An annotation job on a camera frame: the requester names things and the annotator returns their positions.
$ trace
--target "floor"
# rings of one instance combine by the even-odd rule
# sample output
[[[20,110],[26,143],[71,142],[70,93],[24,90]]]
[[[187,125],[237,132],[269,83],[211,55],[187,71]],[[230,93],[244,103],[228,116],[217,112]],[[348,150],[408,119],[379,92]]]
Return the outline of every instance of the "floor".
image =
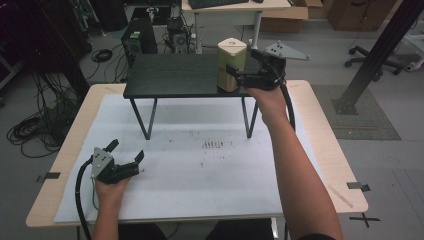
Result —
[[[286,79],[304,79],[311,84],[347,85],[357,72],[359,65],[345,68],[349,59],[348,48],[354,45],[372,48],[378,32],[336,32],[326,21],[308,21],[300,34],[261,33],[259,49],[282,40],[286,45],[311,55],[310,61],[288,61]],[[413,30],[424,29],[420,23]],[[202,29],[202,44],[216,46],[228,38],[240,38],[241,26],[207,27]],[[155,27],[160,53],[163,51],[164,29]],[[243,41],[252,35],[252,28],[245,27]],[[108,33],[106,37],[92,34],[93,51],[111,49],[120,44],[119,33]],[[216,48],[204,48],[205,52]],[[417,57],[412,49],[400,47],[391,58],[404,63]],[[112,82],[118,60],[107,67],[101,64],[96,74],[88,80],[90,84]],[[81,61],[85,76],[91,75],[97,64],[89,54]],[[369,210],[356,214],[340,214],[345,239],[423,239],[424,238],[424,69],[402,72],[395,76],[384,70],[378,82],[372,82],[369,90],[383,109],[401,137],[401,141],[354,141],[339,140],[352,171],[358,181],[367,184],[365,192]],[[76,239],[76,228],[28,228],[26,217],[42,186],[37,182],[40,175],[48,172],[55,154],[38,159],[24,157],[19,146],[6,139],[7,131],[37,110],[37,94],[31,74],[23,71],[0,91],[5,106],[0,108],[0,239]],[[41,142],[25,145],[26,152],[43,151]],[[277,219],[280,235],[284,231],[284,219]],[[176,234],[170,238],[203,239],[213,228],[214,222],[183,222]],[[161,224],[166,235],[170,235],[177,223]]]

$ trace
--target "forearm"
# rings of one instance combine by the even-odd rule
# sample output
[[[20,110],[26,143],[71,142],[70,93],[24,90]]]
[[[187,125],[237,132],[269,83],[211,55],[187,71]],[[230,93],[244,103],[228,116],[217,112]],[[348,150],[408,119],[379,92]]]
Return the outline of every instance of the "forearm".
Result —
[[[93,240],[118,240],[119,208],[100,207],[94,225]]]
[[[283,119],[269,124],[268,128],[291,237],[298,239],[306,234],[321,233],[342,239],[333,203],[291,125]]]

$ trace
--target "black metal pole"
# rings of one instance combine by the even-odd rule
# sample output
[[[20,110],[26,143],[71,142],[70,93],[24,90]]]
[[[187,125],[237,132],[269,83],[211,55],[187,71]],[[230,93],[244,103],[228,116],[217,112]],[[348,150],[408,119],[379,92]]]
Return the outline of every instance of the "black metal pole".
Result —
[[[333,100],[338,114],[356,114],[355,104],[424,9],[423,0],[404,0],[377,39],[369,56],[359,68],[342,97]]]

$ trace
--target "black table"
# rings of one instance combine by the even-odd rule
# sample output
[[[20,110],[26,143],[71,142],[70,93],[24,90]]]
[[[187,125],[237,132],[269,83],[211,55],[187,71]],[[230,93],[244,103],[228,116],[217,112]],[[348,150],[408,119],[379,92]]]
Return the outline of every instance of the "black table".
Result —
[[[245,71],[255,73],[259,64],[246,58]],[[246,113],[244,98],[250,97],[244,89],[228,93],[217,86],[218,60],[215,54],[145,54],[134,61],[124,98],[129,99],[143,131],[149,140],[158,98],[211,98],[241,97],[247,137],[252,136],[258,111],[255,104],[251,124]],[[154,104],[146,131],[134,99],[153,98]]]

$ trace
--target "metal table leg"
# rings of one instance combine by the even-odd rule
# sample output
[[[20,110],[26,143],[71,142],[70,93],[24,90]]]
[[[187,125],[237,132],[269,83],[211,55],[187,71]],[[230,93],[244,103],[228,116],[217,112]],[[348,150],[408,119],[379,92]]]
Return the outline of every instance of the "metal table leg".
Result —
[[[135,113],[135,116],[137,117],[138,123],[140,124],[141,130],[143,131],[144,137],[146,138],[146,140],[150,140],[150,136],[152,135],[153,121],[155,119],[156,106],[158,103],[158,99],[155,98],[155,102],[153,103],[152,115],[150,116],[148,131],[146,131],[146,128],[144,127],[144,124],[143,124],[143,120],[141,120],[140,112],[138,111],[134,98],[130,98],[130,102],[131,102],[131,106],[134,109],[134,113]]]
[[[255,107],[253,108],[253,115],[252,115],[250,126],[249,126],[249,119],[247,119],[246,103],[244,101],[244,97],[241,98],[241,105],[243,107],[244,125],[246,126],[247,138],[251,138],[253,133],[253,127],[255,126],[256,115],[258,113],[258,103],[255,102]]]
[[[199,16],[199,13],[194,13],[194,33],[196,34],[196,53],[201,54],[202,43],[200,42],[200,37],[199,37],[199,24],[197,21],[198,16]]]
[[[255,15],[255,25],[253,27],[252,49],[258,49],[259,28],[261,27],[262,11],[257,11]]]

